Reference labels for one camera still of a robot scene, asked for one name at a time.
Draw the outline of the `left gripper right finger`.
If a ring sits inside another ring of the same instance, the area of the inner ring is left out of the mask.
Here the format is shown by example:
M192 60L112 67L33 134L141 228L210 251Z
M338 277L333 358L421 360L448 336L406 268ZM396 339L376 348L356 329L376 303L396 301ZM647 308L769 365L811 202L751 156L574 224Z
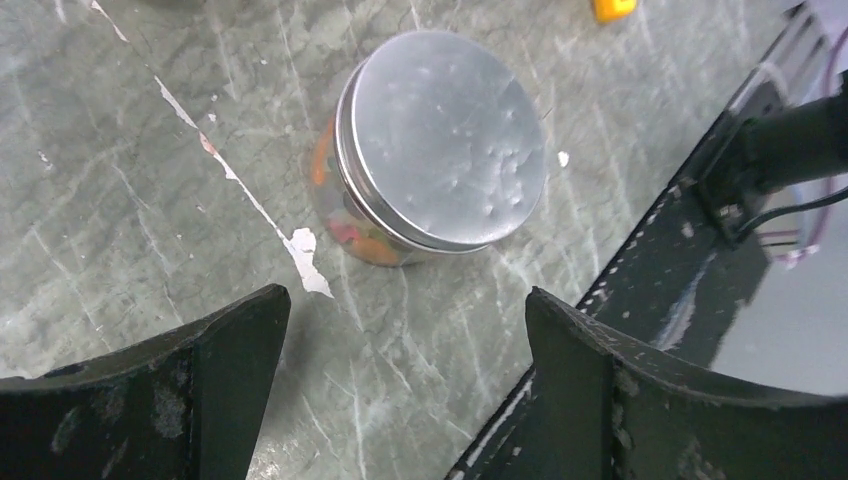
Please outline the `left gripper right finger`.
M525 321L566 479L843 479L847 401L693 365L534 288Z

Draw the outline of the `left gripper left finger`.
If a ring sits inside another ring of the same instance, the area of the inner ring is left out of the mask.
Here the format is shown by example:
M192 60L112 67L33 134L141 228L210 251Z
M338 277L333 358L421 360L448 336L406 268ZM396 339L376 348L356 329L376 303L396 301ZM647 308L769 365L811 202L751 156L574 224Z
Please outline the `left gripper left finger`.
M286 335L270 284L202 318L1 382L5 479L243 479Z

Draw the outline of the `clear plastic jar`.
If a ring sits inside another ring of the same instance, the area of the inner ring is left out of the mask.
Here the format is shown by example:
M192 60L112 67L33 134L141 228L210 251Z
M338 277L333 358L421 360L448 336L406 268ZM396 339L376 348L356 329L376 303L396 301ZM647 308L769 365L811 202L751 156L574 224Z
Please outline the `clear plastic jar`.
M465 237L464 197L449 161L414 149L396 129L387 150L358 139L351 111L341 106L329 121L306 168L316 211L336 242L373 265L398 267L430 256L467 254L485 244Z

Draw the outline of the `orange plastic scoop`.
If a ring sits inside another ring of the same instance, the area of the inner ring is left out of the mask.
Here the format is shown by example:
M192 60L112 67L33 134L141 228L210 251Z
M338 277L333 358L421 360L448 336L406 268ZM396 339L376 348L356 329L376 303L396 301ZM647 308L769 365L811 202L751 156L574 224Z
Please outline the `orange plastic scoop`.
M621 20L632 14L638 6L638 0L592 0L594 17L600 24Z

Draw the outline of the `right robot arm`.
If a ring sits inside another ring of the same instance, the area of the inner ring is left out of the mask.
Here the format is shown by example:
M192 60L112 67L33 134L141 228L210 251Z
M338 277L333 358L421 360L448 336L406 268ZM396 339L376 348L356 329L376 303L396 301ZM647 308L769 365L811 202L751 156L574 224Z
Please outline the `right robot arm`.
M745 122L744 178L755 190L847 172L847 90Z

